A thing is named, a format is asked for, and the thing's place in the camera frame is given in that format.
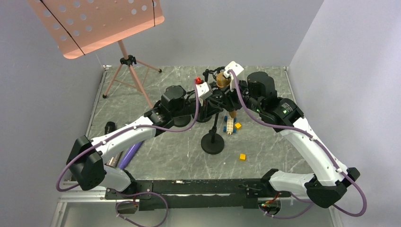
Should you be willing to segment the black round-base desk mic stand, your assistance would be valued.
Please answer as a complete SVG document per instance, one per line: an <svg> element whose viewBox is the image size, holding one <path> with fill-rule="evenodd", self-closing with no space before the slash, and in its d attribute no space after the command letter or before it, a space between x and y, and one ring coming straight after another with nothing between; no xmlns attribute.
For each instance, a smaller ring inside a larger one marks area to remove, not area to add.
<svg viewBox="0 0 401 227"><path fill-rule="evenodd" d="M179 128L186 127L191 122L191 120L192 120L191 115L185 115L173 118L174 126Z"/></svg>

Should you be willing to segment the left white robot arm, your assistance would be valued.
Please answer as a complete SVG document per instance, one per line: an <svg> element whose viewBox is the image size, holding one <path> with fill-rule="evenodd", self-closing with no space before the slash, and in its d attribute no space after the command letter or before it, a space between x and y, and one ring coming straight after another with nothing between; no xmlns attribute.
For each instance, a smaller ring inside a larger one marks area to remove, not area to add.
<svg viewBox="0 0 401 227"><path fill-rule="evenodd" d="M168 131L183 132L191 128L173 129L174 119L193 115L196 119L201 105L212 95L212 88L207 82L194 84L195 98L186 103L181 95L185 90L181 86L170 86L162 95L159 106L144 113L136 121L104 136L88 139L81 136L74 142L63 173L70 170L78 186L89 191L97 186L116 190L123 198L131 198L137 188L133 176L121 169L110 167L106 163L117 153L128 147Z"/></svg>

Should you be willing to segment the black microphone with orange end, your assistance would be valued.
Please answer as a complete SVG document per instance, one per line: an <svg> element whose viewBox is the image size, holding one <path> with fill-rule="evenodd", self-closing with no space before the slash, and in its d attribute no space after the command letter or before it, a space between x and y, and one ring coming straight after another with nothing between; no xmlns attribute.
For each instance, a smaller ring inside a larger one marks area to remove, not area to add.
<svg viewBox="0 0 401 227"><path fill-rule="evenodd" d="M107 122L105 125L105 135L117 130L116 124L114 122Z"/></svg>

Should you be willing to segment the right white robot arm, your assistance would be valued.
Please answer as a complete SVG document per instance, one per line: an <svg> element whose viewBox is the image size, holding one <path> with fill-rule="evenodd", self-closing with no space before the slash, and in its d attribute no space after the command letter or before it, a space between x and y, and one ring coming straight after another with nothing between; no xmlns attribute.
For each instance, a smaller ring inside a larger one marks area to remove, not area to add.
<svg viewBox="0 0 401 227"><path fill-rule="evenodd" d="M262 177L264 195L291 192L306 195L321 208L329 208L360 177L355 167L347 167L326 148L294 101L278 96L275 81L266 72L254 72L246 80L239 80L229 70L218 74L217 85L232 99L235 109L242 107L257 123L273 128L295 147L312 169L310 174L269 170Z"/></svg>

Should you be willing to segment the purple mic black stand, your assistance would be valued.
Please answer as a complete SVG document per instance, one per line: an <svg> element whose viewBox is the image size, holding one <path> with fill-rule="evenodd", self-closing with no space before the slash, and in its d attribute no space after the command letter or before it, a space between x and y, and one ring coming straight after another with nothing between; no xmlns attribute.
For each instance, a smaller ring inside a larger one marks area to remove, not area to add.
<svg viewBox="0 0 401 227"><path fill-rule="evenodd" d="M208 122L213 115L222 112L224 110L222 96L221 91L214 90L213 94L207 99L200 99L200 108L196 121L201 123Z"/></svg>

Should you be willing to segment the gold microphone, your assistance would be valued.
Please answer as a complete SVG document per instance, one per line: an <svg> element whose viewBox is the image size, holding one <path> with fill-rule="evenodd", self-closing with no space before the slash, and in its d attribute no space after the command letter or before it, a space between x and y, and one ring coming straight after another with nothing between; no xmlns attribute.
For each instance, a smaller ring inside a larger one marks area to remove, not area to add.
<svg viewBox="0 0 401 227"><path fill-rule="evenodd" d="M223 101L225 109L228 111L231 118L236 118L237 113L235 110L235 103L232 99L232 93L230 90L230 78L225 78L224 73L220 72L216 76L216 84L217 87L220 89L222 95L221 99Z"/></svg>

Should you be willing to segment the rhinestone silver microphone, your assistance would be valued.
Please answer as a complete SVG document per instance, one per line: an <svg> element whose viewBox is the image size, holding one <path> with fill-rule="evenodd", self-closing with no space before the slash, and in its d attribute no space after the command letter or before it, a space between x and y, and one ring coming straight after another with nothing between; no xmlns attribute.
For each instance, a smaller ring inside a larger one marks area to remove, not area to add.
<svg viewBox="0 0 401 227"><path fill-rule="evenodd" d="M117 167L117 165L118 165L118 163L119 163L119 161L120 161L121 156L122 156L122 152L120 152L120 153L117 154L116 156L112 157L112 158L108 161L107 165L108 165L108 166L111 166L111 167Z"/></svg>

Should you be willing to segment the purple microphone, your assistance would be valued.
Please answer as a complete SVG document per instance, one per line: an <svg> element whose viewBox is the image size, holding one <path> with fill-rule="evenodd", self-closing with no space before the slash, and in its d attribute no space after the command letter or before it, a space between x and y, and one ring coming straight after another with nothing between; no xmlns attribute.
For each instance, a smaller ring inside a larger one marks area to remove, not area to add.
<svg viewBox="0 0 401 227"><path fill-rule="evenodd" d="M138 142L138 143L134 144L133 146L131 146L127 150L127 152L125 153L125 155L123 156L123 158L121 159L121 161L118 165L119 169L125 169L128 166L128 164L134 158L134 156L136 155L136 153L138 152L138 150L140 149L142 144L143 144L143 141Z"/></svg>

